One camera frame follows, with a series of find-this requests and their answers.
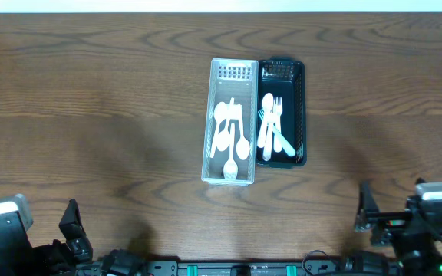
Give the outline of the pale green plastic fork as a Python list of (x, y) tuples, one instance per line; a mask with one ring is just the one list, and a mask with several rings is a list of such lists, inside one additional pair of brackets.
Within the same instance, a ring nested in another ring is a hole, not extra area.
[[(259, 118), (262, 120), (263, 118), (263, 112), (261, 110), (258, 111)], [(272, 137), (277, 136), (280, 139), (280, 143), (282, 145), (282, 150), (286, 153), (288, 157), (295, 156), (295, 149), (294, 147), (289, 143), (289, 141), (281, 134), (281, 130), (278, 131), (275, 128), (275, 119), (276, 114), (274, 114), (274, 125), (273, 125), (273, 131), (272, 131)]]

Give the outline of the pink plastic fork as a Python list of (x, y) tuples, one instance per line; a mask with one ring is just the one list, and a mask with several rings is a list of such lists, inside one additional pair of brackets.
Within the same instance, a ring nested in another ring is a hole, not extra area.
[(269, 161), (272, 155), (272, 131), (274, 125), (275, 110), (276, 107), (275, 104), (273, 104), (272, 109), (268, 113), (265, 113), (265, 119), (267, 122), (267, 131), (266, 131), (266, 142), (262, 154), (262, 158), (264, 161)]

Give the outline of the white plastic fork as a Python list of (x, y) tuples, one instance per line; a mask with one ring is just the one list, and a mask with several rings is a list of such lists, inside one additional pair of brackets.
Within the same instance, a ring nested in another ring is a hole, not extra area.
[[(278, 131), (281, 130), (280, 117), (282, 115), (282, 112), (283, 112), (282, 98), (275, 97), (274, 98), (274, 113), (276, 114), (275, 128)], [(275, 140), (274, 140), (274, 151), (277, 153), (280, 153), (282, 151), (282, 145), (280, 143), (280, 139), (277, 136), (275, 136)]]

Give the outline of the white spoon hidden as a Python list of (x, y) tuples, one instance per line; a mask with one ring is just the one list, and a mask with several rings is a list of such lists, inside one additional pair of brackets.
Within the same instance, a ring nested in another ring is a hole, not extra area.
[(236, 105), (236, 112), (238, 115), (239, 132), (240, 132), (240, 137), (239, 137), (239, 140), (236, 144), (236, 152), (237, 152), (238, 157), (241, 160), (245, 160), (249, 156), (250, 148), (249, 148), (249, 141), (245, 138), (245, 135), (244, 135), (243, 115), (242, 115), (242, 105), (241, 104)]

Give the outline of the white utensil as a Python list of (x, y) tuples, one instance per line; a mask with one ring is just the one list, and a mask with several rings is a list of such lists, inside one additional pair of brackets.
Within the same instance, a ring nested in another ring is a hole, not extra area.
[(235, 124), (231, 123), (229, 127), (229, 158), (223, 166), (223, 176), (226, 180), (235, 180), (238, 174), (238, 166), (234, 160), (235, 148)]

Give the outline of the white spoon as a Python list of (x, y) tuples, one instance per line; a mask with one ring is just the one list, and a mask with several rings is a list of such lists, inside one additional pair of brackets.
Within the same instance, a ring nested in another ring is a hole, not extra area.
[(263, 118), (259, 129), (259, 136), (257, 139), (257, 146), (258, 148), (263, 148), (266, 142), (266, 133), (268, 128), (268, 119), (269, 114), (272, 111), (273, 108), (273, 100), (274, 97), (271, 93), (267, 93), (264, 95), (262, 99), (262, 109), (263, 112)]
[(216, 122), (215, 131), (213, 134), (213, 140), (211, 145), (210, 157), (213, 158), (215, 156), (216, 148), (217, 148), (217, 137), (219, 134), (220, 124), (226, 119), (227, 105), (225, 102), (219, 102), (215, 109), (213, 118)]
[(219, 131), (219, 133), (218, 133), (218, 136), (219, 136), (218, 140), (219, 141), (218, 141), (217, 149), (220, 152), (225, 151), (228, 148), (228, 145), (229, 145), (229, 142), (228, 142), (228, 135), (229, 135), (228, 128), (229, 128), (229, 122), (230, 122), (231, 117), (232, 117), (231, 109), (232, 109), (233, 105), (234, 105), (234, 98), (232, 97), (230, 99), (229, 104), (225, 105), (225, 108), (224, 108), (224, 114), (223, 114), (223, 116), (224, 116), (223, 119), (225, 120), (224, 129)]

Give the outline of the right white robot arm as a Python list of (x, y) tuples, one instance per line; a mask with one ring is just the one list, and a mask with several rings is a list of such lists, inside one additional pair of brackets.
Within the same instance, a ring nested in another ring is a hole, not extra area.
[(382, 212), (361, 183), (355, 231), (370, 231), (373, 246), (391, 246), (403, 275), (442, 275), (442, 182), (417, 179), (400, 212)]

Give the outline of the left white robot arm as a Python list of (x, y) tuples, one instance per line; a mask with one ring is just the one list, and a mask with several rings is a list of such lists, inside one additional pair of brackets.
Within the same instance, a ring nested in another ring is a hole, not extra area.
[(81, 266), (91, 262), (93, 248), (75, 199), (59, 222), (65, 242), (32, 246), (27, 234), (32, 224), (23, 195), (0, 199), (0, 275), (80, 275)]

